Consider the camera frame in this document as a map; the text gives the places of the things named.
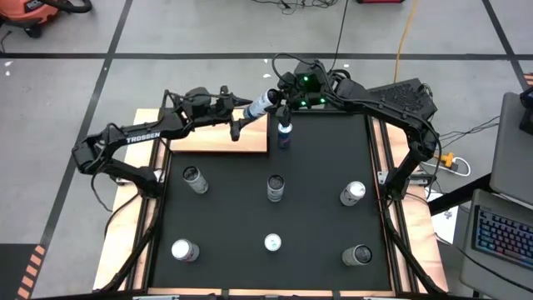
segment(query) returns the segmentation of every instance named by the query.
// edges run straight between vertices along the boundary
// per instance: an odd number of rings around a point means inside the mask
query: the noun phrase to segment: gray floor
[[[10,29],[8,53],[100,53],[109,49],[124,4],[130,0],[92,0],[86,15],[63,15],[38,40]],[[533,54],[531,0],[491,0],[515,53]],[[291,16],[271,4],[247,0],[132,0],[117,53],[204,53],[205,59],[114,59],[89,132],[108,122],[129,124],[137,108],[155,108],[162,92],[205,86],[216,92],[227,85],[235,94],[254,98],[276,83],[270,61],[210,59],[208,53],[333,53],[344,2],[328,9],[305,8]],[[395,53],[411,8],[359,5],[350,1],[340,53]],[[505,54],[482,1],[420,1],[405,41],[404,53]],[[39,243],[100,70],[98,59],[0,58],[0,243]],[[331,60],[325,60],[329,66]],[[533,62],[522,61],[525,73]],[[282,60],[283,72],[295,63]],[[337,60],[366,87],[391,83],[394,60]],[[428,83],[439,112],[433,124],[440,133],[467,130],[499,114],[505,92],[519,92],[507,60],[406,60],[399,79],[418,77]],[[472,175],[439,172],[445,192],[491,170],[496,129],[465,137],[446,148],[465,158]],[[123,158],[124,150],[117,153]],[[74,174],[33,296],[89,293],[102,248],[109,213],[96,202],[90,177]],[[97,179],[102,199],[111,205],[116,187]],[[454,293],[468,295],[446,267]]]

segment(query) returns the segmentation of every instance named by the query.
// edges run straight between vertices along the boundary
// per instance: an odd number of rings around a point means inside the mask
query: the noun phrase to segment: can
[[[252,102],[252,104],[244,109],[242,116],[246,119],[255,120],[267,114],[265,109],[274,105],[272,101],[276,101],[274,99],[275,91],[276,90],[269,89],[264,92],[258,99],[256,99],[256,101]]]
[[[342,261],[348,266],[364,266],[372,260],[372,252],[365,245],[349,247],[342,253]]]
[[[198,245],[185,238],[178,239],[172,244],[172,256],[181,262],[194,262],[198,255],[200,255]]]
[[[281,247],[281,238],[275,233],[265,237],[265,248],[270,252],[276,252]]]
[[[183,170],[183,180],[185,180],[186,183],[189,183],[189,186],[194,192],[199,194],[207,192],[207,189],[209,188],[206,179],[202,176],[197,167],[186,167]]]
[[[277,146],[280,149],[288,149],[291,147],[291,131],[292,124],[283,127],[281,124],[277,125]]]
[[[266,181],[266,197],[268,200],[276,203],[281,201],[283,197],[283,188],[285,188],[285,181],[279,175],[272,175]]]
[[[350,182],[341,192],[341,202],[346,206],[353,206],[365,197],[365,185],[361,182]]]

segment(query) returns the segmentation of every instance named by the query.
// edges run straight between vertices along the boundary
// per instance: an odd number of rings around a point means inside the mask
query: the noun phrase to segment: vacuum cleaner
[[[42,25],[55,19],[59,12],[90,12],[91,0],[82,1],[83,5],[76,6],[68,0],[0,0],[0,25],[20,27],[30,38],[39,38]]]

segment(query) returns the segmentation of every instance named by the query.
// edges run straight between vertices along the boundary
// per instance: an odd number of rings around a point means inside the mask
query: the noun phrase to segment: can lid
[[[191,245],[185,239],[179,239],[172,245],[172,255],[177,259],[184,258],[189,251],[191,251]]]
[[[197,167],[186,167],[185,170],[183,170],[183,178],[188,181],[192,181],[198,177],[198,168]]]
[[[365,245],[356,248],[355,256],[360,263],[369,263],[372,260],[372,252]]]
[[[281,247],[281,238],[275,233],[267,235],[265,238],[265,247],[268,251],[277,251]]]
[[[278,124],[277,125],[277,130],[282,132],[282,133],[289,133],[289,132],[292,131],[292,124],[289,124],[289,126],[287,126],[287,127],[283,127],[283,125]]]
[[[365,185],[361,182],[352,182],[350,184],[350,193],[356,197],[365,196]]]
[[[283,177],[279,175],[272,175],[268,178],[268,186],[273,189],[283,188]]]

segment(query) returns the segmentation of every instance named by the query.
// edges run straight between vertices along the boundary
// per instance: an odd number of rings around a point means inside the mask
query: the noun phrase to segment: wooden board
[[[144,122],[153,122],[157,120],[157,109],[139,109],[137,110],[136,118],[134,123],[144,123]],[[264,130],[266,134],[267,130],[267,119],[264,117]],[[386,170],[385,162],[385,152],[383,149],[383,144],[381,140],[381,133],[379,130],[379,124],[376,125],[376,140],[378,142],[378,152],[380,155],[381,165]],[[229,138],[229,128],[222,130]],[[402,130],[397,127],[388,126],[389,138],[391,140],[391,149],[393,153],[393,159],[395,165],[399,165],[401,160],[405,157],[408,152],[408,147],[406,144],[406,137]],[[221,143],[209,143],[213,147],[224,147],[224,142]],[[175,150],[176,145],[172,144],[171,149]],[[162,165],[162,153],[163,149],[160,147],[161,151],[158,153],[156,165],[160,167]],[[134,144],[128,147],[127,155],[125,162],[134,166],[148,165],[150,154],[152,152],[152,142],[142,142]],[[122,203],[128,200],[133,194],[135,194],[136,189],[133,185],[129,184],[123,187],[119,187],[117,190],[117,196],[113,209],[118,208]],[[422,187],[409,187],[409,193],[413,193],[422,198],[425,197],[424,190]],[[150,222],[152,217],[154,203],[150,202],[147,214],[147,223]],[[97,277],[95,280],[94,288],[101,288],[114,276],[116,271],[122,266],[123,262],[126,260],[127,256],[132,250],[133,239],[135,235],[135,230],[137,228],[138,216],[141,208],[141,199],[138,197],[130,206],[124,209],[119,213],[113,220],[111,226],[109,227],[109,232],[107,234],[106,240],[104,242],[104,247],[102,250],[102,256],[97,270]],[[407,196],[403,200],[403,209],[406,217],[407,231],[410,238],[411,250],[413,255],[422,265],[424,270],[430,275],[433,281],[442,289],[447,290],[446,278],[444,276],[444,270],[442,269],[441,256],[436,244],[436,236],[433,230],[433,224],[431,223],[431,215],[429,209],[425,203],[421,200],[416,199],[411,196]],[[406,275],[406,264],[405,260],[401,256],[400,252],[397,251],[398,262],[400,267],[400,277],[401,283],[404,291],[409,290],[409,282]],[[144,265],[147,259],[147,251],[143,252],[137,262],[137,272],[134,280],[133,287],[140,288],[142,285],[142,280],[145,276],[144,274]],[[419,284],[420,290],[424,291],[424,288]],[[156,294],[199,294],[205,295],[209,293],[220,294],[220,289],[195,289],[195,288],[150,288],[150,293]],[[271,294],[280,294],[280,295],[293,295],[297,294],[300,296],[317,296],[324,295],[325,297],[331,296],[331,291],[277,291],[277,290],[230,290],[230,294],[233,295],[257,295],[264,293]],[[394,292],[375,292],[375,291],[341,291],[341,295],[348,296],[374,296],[374,297],[385,297],[393,296]]]
[[[242,109],[233,111],[233,118],[242,118]],[[177,152],[241,152],[265,153],[267,148],[268,117],[261,117],[241,130],[241,137],[233,142],[228,124],[200,127],[188,137],[171,142],[170,149]]]

